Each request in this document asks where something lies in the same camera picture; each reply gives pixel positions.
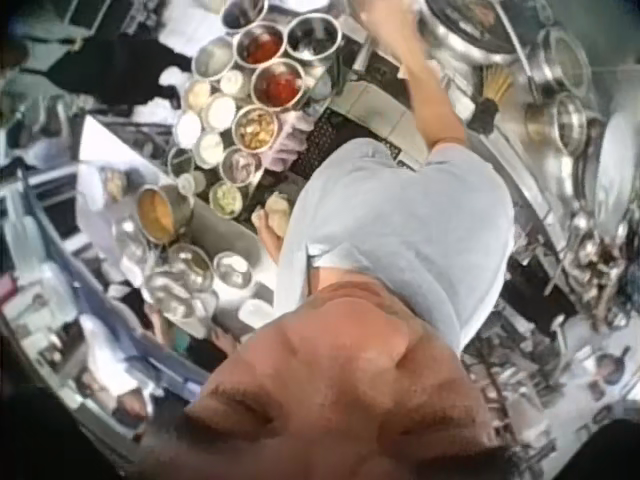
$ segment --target spice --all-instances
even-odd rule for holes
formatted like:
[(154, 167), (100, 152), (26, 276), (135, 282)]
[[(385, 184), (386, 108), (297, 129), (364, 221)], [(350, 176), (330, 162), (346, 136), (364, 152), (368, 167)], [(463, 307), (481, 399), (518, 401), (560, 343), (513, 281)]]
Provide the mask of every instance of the spice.
[(275, 35), (260, 35), (247, 46), (247, 63), (260, 65), (274, 58), (282, 48), (283, 40)]
[(273, 116), (264, 110), (253, 110), (238, 121), (238, 137), (242, 146), (251, 151), (265, 148), (276, 133)]
[(279, 108), (291, 103), (300, 92), (298, 77), (290, 72), (279, 73), (266, 81), (265, 95), (269, 106)]

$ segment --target red sauce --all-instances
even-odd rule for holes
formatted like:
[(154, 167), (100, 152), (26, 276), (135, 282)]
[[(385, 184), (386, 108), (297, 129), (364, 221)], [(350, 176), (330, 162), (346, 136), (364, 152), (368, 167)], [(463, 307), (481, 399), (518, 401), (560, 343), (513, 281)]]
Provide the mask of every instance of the red sauce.
[(282, 48), (282, 39), (271, 35), (261, 35), (253, 39), (247, 47), (247, 63), (259, 65), (275, 57)]
[(280, 73), (267, 79), (266, 97), (272, 107), (283, 107), (290, 103), (300, 91), (298, 77), (293, 73)]

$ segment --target man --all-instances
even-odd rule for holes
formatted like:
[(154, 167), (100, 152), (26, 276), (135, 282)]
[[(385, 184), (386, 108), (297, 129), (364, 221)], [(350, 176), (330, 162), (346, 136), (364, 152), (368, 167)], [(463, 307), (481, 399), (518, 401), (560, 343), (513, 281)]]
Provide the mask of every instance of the man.
[(497, 299), (511, 201), (465, 148), (401, 2), (368, 2), (367, 22), (405, 65), (429, 164), (404, 171), (357, 140), (316, 172), (284, 240), (259, 215), (282, 316), (156, 437), (142, 478), (511, 478), (457, 356)]

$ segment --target white powder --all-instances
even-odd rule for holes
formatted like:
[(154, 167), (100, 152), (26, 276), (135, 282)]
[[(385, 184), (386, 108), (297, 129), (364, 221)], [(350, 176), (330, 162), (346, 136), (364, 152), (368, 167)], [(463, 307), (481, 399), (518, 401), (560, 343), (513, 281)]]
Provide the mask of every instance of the white powder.
[(180, 115), (174, 133), (179, 147), (191, 148), (202, 133), (202, 123), (195, 113), (185, 112)]
[(209, 126), (219, 132), (228, 129), (236, 117), (236, 111), (236, 102), (233, 98), (227, 96), (214, 98), (206, 112)]

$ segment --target kitchen counter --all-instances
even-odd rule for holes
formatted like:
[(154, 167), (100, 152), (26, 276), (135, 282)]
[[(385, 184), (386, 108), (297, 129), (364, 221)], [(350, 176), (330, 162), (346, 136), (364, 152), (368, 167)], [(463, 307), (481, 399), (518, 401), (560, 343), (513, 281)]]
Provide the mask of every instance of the kitchen counter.
[[(91, 239), (94, 246), (115, 267), (120, 265), (121, 253), (112, 235), (113, 224), (135, 215), (134, 194), (145, 184), (162, 185), (172, 180), (159, 168), (122, 142), (97, 119), (87, 117), (79, 151), (78, 195), (76, 216), (78, 227)], [(91, 211), (84, 199), (88, 188), (86, 178), (90, 169), (114, 168), (129, 172), (130, 195), (121, 202), (108, 205), (102, 211)], [(217, 254), (233, 251), (243, 256), (253, 270), (254, 282), (248, 290), (238, 294), (219, 293), (216, 319), (236, 338), (252, 331), (240, 322), (237, 311), (248, 298), (260, 298), (271, 303), (276, 282), (276, 266), (269, 258), (258, 237), (231, 220), (225, 220), (199, 199), (194, 202), (194, 214), (189, 228), (192, 243), (202, 248), (213, 259)]]

